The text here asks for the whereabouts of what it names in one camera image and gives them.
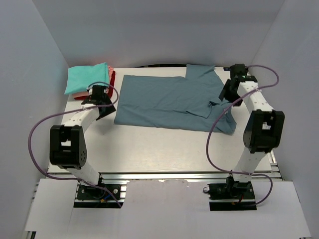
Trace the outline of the blue t shirt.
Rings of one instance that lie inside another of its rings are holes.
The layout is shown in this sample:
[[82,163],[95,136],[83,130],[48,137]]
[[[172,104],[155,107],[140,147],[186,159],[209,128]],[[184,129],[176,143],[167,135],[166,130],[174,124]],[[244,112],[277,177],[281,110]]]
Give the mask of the blue t shirt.
[[236,121],[221,101],[214,66],[187,65],[184,77],[123,77],[114,123],[143,127],[221,132],[232,135]]

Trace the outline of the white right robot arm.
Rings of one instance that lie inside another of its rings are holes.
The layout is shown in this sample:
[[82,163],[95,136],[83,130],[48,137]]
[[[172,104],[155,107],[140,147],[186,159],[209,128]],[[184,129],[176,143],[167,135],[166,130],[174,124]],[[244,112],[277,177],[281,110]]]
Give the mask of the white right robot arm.
[[232,199],[243,193],[241,183],[251,181],[260,161],[280,144],[285,114],[275,110],[262,95],[255,76],[248,74],[244,64],[224,67],[230,73],[219,98],[238,107],[245,104],[250,116],[243,133],[244,151],[232,170],[234,181],[226,184],[226,195]]

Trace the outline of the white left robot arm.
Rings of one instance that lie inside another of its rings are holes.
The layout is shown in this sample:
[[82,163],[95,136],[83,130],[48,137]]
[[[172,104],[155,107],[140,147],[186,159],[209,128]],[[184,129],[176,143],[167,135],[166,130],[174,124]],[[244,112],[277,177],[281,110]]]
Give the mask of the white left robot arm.
[[89,95],[79,111],[64,124],[50,129],[50,163],[89,183],[88,193],[95,199],[104,196],[105,186],[99,182],[100,173],[87,161],[84,133],[93,122],[116,111],[107,93],[109,87],[108,84],[90,85]]

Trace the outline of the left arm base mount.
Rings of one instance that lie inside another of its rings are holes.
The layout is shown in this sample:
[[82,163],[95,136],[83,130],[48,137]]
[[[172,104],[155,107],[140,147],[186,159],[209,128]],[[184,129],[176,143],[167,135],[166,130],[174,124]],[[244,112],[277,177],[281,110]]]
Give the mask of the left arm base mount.
[[128,181],[100,179],[99,186],[108,189],[97,189],[86,184],[78,183],[74,208],[86,209],[119,209],[126,196],[126,184]]

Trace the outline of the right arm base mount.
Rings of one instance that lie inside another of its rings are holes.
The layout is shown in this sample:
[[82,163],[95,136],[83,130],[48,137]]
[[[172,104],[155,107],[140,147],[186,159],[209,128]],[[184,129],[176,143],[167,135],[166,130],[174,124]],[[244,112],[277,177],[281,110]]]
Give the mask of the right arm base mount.
[[211,183],[203,188],[211,212],[257,210],[252,183]]

